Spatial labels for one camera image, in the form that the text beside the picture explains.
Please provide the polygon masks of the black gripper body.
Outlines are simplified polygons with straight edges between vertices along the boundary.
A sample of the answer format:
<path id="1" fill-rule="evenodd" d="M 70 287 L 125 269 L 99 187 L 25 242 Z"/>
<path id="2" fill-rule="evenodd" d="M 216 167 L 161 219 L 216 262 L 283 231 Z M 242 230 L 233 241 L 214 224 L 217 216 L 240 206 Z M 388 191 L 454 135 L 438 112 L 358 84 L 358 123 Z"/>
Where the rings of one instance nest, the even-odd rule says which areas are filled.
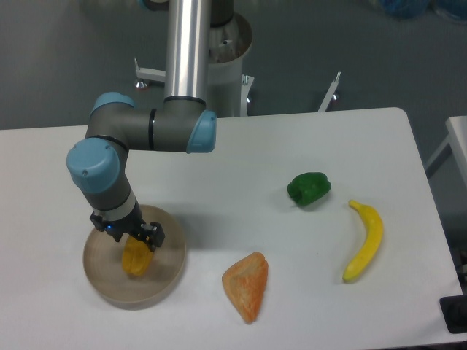
<path id="1" fill-rule="evenodd" d="M 108 235 L 113 237 L 116 242 L 120 241 L 124 233 L 129 234 L 138 241 L 144 241 L 146 239 L 146 234 L 142 227 L 145 221 L 142 219 L 139 206 L 135 206 L 129 214 L 121 219 L 108 220 L 93 212 L 90 216 L 90 220 L 97 231 L 105 231 Z"/>

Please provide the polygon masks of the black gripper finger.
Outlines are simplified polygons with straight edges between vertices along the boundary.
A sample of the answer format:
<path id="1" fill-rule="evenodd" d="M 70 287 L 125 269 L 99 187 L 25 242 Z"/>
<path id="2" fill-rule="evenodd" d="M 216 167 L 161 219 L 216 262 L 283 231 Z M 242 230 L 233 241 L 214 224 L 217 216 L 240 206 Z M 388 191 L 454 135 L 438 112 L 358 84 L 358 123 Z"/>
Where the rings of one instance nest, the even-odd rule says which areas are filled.
<path id="1" fill-rule="evenodd" d="M 137 241 L 144 243 L 151 252 L 161 248 L 165 240 L 165 233 L 159 222 L 142 223 L 132 230 L 130 235 Z"/>

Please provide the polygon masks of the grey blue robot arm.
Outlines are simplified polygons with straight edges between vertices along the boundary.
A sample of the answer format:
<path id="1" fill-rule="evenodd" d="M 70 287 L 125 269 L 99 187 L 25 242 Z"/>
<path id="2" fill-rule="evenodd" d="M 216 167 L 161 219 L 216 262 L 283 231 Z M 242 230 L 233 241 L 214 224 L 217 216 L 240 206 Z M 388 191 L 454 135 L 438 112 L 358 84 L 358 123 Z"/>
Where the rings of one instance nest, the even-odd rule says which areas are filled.
<path id="1" fill-rule="evenodd" d="M 162 246 L 160 223 L 142 218 L 125 174 L 130 150 L 208 153 L 216 114 L 207 109 L 209 30 L 234 16 L 232 1 L 170 1 L 162 110 L 142 110 L 128 96 L 96 99 L 85 138 L 66 156 L 73 183 L 93 209 L 95 229 L 120 241 L 127 233 L 150 251 Z"/>

